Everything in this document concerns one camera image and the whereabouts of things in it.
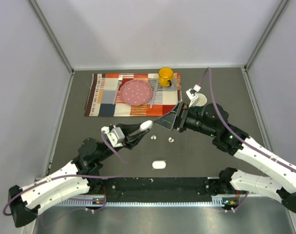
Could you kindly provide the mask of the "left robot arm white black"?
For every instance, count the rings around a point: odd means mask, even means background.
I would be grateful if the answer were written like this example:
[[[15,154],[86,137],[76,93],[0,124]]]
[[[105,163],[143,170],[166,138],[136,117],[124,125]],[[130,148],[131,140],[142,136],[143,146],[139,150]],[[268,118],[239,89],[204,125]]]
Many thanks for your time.
[[[59,170],[30,185],[12,186],[8,190],[8,203],[3,214],[11,216],[15,227],[20,228],[58,203],[77,195],[98,193],[102,189],[102,180],[117,178],[116,175],[100,176],[102,162],[116,155],[127,164],[119,150],[133,149],[152,126],[152,121],[148,120],[139,124],[102,127],[101,141],[85,139],[78,149],[78,156]]]

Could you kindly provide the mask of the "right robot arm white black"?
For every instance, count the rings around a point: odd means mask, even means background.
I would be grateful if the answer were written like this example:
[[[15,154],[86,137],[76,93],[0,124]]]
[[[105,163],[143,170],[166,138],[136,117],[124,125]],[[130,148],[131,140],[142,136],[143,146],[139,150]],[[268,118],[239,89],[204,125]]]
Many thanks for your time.
[[[219,174],[219,187],[225,193],[247,191],[266,196],[296,213],[296,166],[257,143],[248,133],[228,123],[229,114],[216,103],[207,104],[202,113],[196,107],[179,102],[155,124],[168,130],[187,129],[213,138],[212,144],[222,152],[243,160],[265,176],[227,168]]]

